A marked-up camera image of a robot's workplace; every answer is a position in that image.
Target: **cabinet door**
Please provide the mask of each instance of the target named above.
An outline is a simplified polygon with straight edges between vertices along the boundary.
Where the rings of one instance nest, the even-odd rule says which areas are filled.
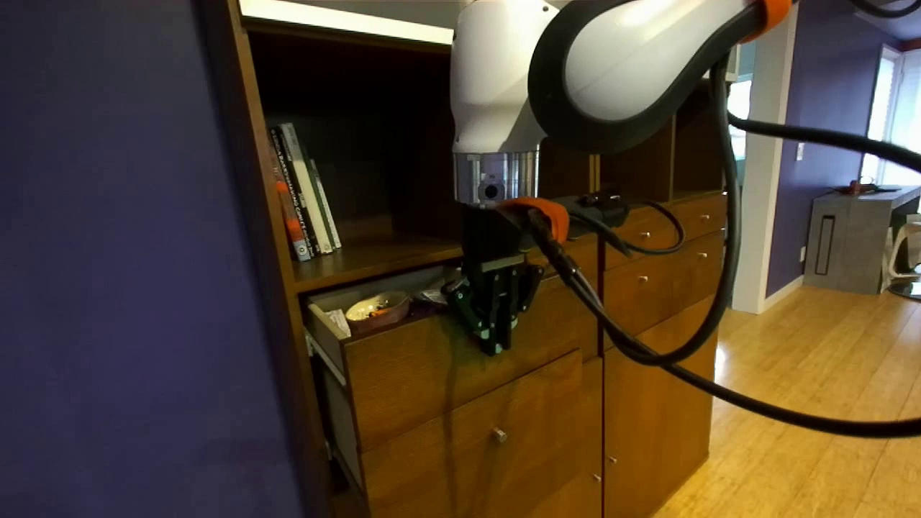
[[[722,236],[689,242],[672,257],[636,257],[605,272],[607,313],[638,333],[713,294],[722,271]]]
[[[673,349],[705,316],[709,298],[650,327],[641,340]],[[686,359],[696,373],[713,373],[713,337]],[[605,353],[605,514],[653,514],[667,494],[709,458],[712,398],[646,367],[623,353]]]
[[[530,514],[579,474],[579,393],[581,353],[572,352],[362,452],[368,511]]]
[[[453,316],[414,318],[352,340],[346,372],[359,449],[595,343],[592,333],[591,313],[561,278],[549,277],[502,357],[487,357]]]
[[[530,518],[601,518],[601,359],[581,363],[581,392],[572,399],[579,435],[572,455],[579,474],[559,493],[541,498]]]

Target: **book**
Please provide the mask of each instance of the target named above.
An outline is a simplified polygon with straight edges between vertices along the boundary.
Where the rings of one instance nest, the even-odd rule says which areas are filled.
[[[286,147],[286,156],[287,156],[287,163],[290,163],[290,173],[293,173],[293,180],[297,180],[297,193],[300,193],[300,206],[306,209],[309,216],[309,225],[313,229],[313,244],[317,244],[317,254],[335,254],[335,239],[329,234],[329,225],[326,225],[326,216],[322,216],[322,205],[319,205],[319,193],[317,193],[317,180],[312,179],[312,167],[309,167],[309,157],[300,147],[300,137],[297,137],[297,126],[290,121],[282,121],[277,124],[280,126],[280,141]]]
[[[342,248],[341,228],[338,228],[335,209],[329,206],[329,195],[326,195],[326,186],[322,186],[322,179],[319,179],[319,167],[317,167],[313,157],[309,157],[309,169],[312,169],[312,179],[317,180],[313,186],[317,186],[317,199],[319,199],[326,229],[329,229],[335,248]]]
[[[313,244],[312,244],[312,236],[309,236],[309,225],[297,206],[297,193],[290,186],[290,180],[286,179],[286,167],[282,167],[282,157],[277,156],[277,160],[270,163],[274,169],[274,186],[277,186],[277,195],[282,200],[282,225],[286,225],[286,234],[287,234],[287,242],[290,242],[290,254],[297,262],[312,262],[313,259]]]

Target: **blue wall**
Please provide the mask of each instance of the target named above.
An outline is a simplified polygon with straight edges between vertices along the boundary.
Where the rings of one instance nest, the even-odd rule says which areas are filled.
[[[892,36],[854,16],[850,0],[800,0],[792,94],[785,121],[864,136],[870,126],[882,45]],[[769,294],[802,272],[800,248],[808,242],[811,199],[850,183],[860,156],[785,141],[777,189]]]
[[[191,0],[0,19],[0,514],[300,514]]]

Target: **black cable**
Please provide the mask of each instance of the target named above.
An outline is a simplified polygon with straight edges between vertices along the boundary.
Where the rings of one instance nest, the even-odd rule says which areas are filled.
[[[854,2],[854,8],[860,8],[860,12],[872,15],[872,16],[906,16],[906,15],[921,8],[921,0],[912,0],[912,2],[902,5],[902,8],[884,8],[884,5],[879,5],[872,0],[851,0],[851,2]]]
[[[636,242],[623,239],[618,234],[611,229],[607,222],[601,222],[600,216],[592,216],[591,209],[579,206],[579,205],[566,205],[571,216],[577,225],[585,225],[591,229],[595,229],[601,236],[601,242],[607,242],[611,248],[615,248],[618,254],[631,257],[631,254],[641,254],[641,257],[667,257],[677,254],[686,244],[686,228],[683,222],[661,205],[656,200],[646,200],[650,209],[661,213],[667,218],[667,225],[673,228],[677,239],[667,248],[641,248]]]
[[[746,121],[732,113],[729,113],[729,124],[739,126],[746,133],[758,133],[758,136],[775,136],[775,137],[790,137],[790,141],[815,141],[815,143],[841,147],[841,149],[851,149],[851,153],[870,153],[870,156],[886,157],[892,163],[909,167],[912,173],[921,169],[918,153],[895,147],[890,141],[872,141],[864,136],[817,128],[817,126],[782,126],[782,124],[766,124],[766,121]]]
[[[729,124],[722,74],[726,74],[726,59],[712,72],[712,81],[713,81],[713,91],[716,91],[716,100],[713,100],[716,104],[716,121]],[[726,126],[722,126],[719,137],[722,137],[726,156],[732,156],[732,143],[729,143]],[[739,239],[736,239],[736,228],[739,228],[739,213],[736,213],[739,183],[736,183],[736,176],[732,173],[735,169],[732,160],[729,160],[726,169],[729,169],[726,173],[726,180],[729,180],[729,244],[726,244],[722,278],[726,278],[729,271],[735,277],[735,259],[739,254]],[[726,399],[732,405],[749,408],[755,415],[762,415],[762,416],[771,416],[771,419],[781,419],[781,422],[792,422],[792,425],[802,425],[802,429],[815,429],[815,432],[828,432],[828,435],[846,435],[846,438],[918,438],[921,435],[921,416],[909,416],[909,419],[841,419],[841,416],[823,416],[823,415],[805,415],[805,411],[782,408],[782,405],[739,393],[739,392],[735,392],[729,386],[719,386],[719,382],[709,379],[709,376],[699,376],[699,373],[677,366],[677,359],[672,359],[672,353],[656,353],[656,352],[650,352],[648,346],[641,346],[634,337],[628,337],[628,340],[618,337],[623,330],[611,321],[601,298],[595,297],[591,282],[581,277],[579,265],[546,236],[546,228],[541,225],[541,218],[535,213],[526,213],[523,229],[530,229],[530,236],[543,249],[543,257],[559,271],[559,277],[600,316],[600,321],[611,333],[613,346],[623,353],[628,353],[631,359],[636,359],[641,366],[660,366],[661,372],[680,376],[683,382],[689,382],[689,386],[695,386],[699,392],[709,392],[709,393],[713,393],[713,398],[719,398],[719,399]]]

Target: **wooden cabinet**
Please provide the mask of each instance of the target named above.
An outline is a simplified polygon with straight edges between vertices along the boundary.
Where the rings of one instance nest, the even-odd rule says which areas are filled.
[[[672,209],[686,228],[677,254],[605,259],[607,313],[656,352],[673,352],[696,330],[722,271],[722,193],[686,195]],[[623,236],[660,248],[677,239],[656,209],[636,209]],[[683,366],[712,376],[713,343]],[[653,514],[709,458],[709,416],[709,393],[605,349],[605,514]]]
[[[355,340],[317,324],[312,304],[460,259],[450,32],[322,26],[317,12],[290,22],[286,15],[306,2],[264,5],[264,16],[244,16],[237,0],[201,2],[201,26],[309,514],[653,511],[705,458],[709,398],[605,349],[552,272],[502,357],[480,353],[444,313]],[[270,180],[274,117],[293,121],[322,163],[342,234],[342,249],[302,265]],[[666,200],[683,222],[689,244],[672,257],[601,257],[592,236],[571,242],[613,318],[661,349],[695,324],[722,265],[709,121],[696,91],[638,149],[546,143],[541,156],[543,195],[615,186]],[[648,248],[673,239],[653,209],[634,209],[618,234]],[[712,352],[692,359],[703,373]]]

